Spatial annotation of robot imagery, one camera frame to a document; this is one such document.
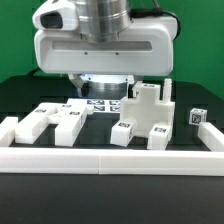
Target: white block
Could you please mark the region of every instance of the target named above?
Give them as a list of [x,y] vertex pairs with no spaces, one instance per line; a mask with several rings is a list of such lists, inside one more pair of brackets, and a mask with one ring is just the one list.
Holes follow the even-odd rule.
[[87,106],[72,107],[55,129],[55,145],[73,146],[87,117]]
[[0,125],[0,147],[8,147],[15,138],[18,117],[6,117]]
[[98,174],[96,150],[0,148],[0,172]]
[[15,129],[16,143],[33,144],[48,126],[48,116],[56,113],[56,104],[42,103]]
[[170,126],[155,124],[149,133],[147,149],[165,150],[168,144]]
[[206,122],[207,110],[193,108],[190,111],[189,124],[199,125],[200,122]]
[[214,152],[224,151],[224,135],[209,122],[199,124],[198,137]]
[[132,140],[135,132],[135,121],[119,121],[111,131],[110,143],[126,147]]

